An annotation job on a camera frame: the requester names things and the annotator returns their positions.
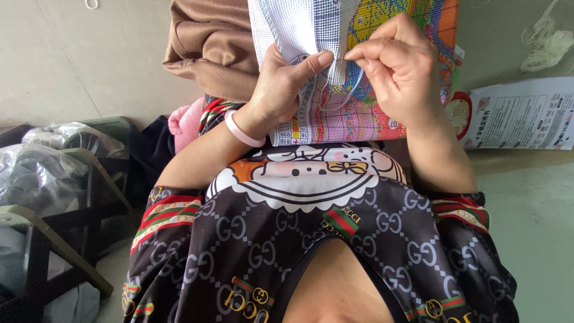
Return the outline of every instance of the instruction booklet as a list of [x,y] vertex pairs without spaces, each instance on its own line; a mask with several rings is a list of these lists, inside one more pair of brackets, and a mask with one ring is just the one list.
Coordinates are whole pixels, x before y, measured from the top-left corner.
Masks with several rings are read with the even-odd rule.
[[483,87],[472,90],[466,101],[455,96],[447,114],[451,121],[462,121],[453,126],[467,149],[572,149],[574,77]]

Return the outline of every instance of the sleeve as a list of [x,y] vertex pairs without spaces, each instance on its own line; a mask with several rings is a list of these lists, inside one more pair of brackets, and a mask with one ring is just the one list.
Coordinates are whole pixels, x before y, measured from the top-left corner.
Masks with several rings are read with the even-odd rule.
[[429,193],[454,276],[445,278],[451,295],[464,295],[479,320],[518,322],[514,306],[517,283],[502,265],[488,230],[484,194]]
[[174,315],[191,227],[202,200],[197,190],[158,186],[150,193],[131,245],[129,271],[122,289],[123,322],[163,322]]

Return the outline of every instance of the plastic bag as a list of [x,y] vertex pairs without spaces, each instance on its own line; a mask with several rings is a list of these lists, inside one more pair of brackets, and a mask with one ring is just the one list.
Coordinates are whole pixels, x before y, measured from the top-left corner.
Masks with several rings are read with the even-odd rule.
[[77,210],[88,167],[55,149],[18,144],[0,149],[0,206],[21,205],[39,216]]
[[34,128],[22,138],[23,144],[40,144],[56,150],[84,148],[96,157],[128,159],[126,146],[120,141],[79,122]]

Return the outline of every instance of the pink stuffed toy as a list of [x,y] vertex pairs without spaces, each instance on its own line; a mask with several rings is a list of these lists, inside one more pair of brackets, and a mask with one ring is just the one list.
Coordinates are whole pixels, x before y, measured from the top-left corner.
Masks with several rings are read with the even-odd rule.
[[199,137],[199,119],[203,109],[204,97],[192,105],[175,110],[168,119],[169,132],[174,136],[176,154]]

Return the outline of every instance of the hand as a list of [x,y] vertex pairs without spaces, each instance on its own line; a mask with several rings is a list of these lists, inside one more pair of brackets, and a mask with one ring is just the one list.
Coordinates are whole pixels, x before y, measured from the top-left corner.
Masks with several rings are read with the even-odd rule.
[[289,121],[299,107],[298,94],[301,86],[332,62],[333,53],[322,51],[290,66],[277,49],[277,45],[271,45],[265,54],[251,101],[240,111],[250,111],[253,116],[272,124],[271,128]]
[[382,24],[345,59],[365,71],[383,112],[405,125],[408,135],[446,124],[437,49],[406,14]]

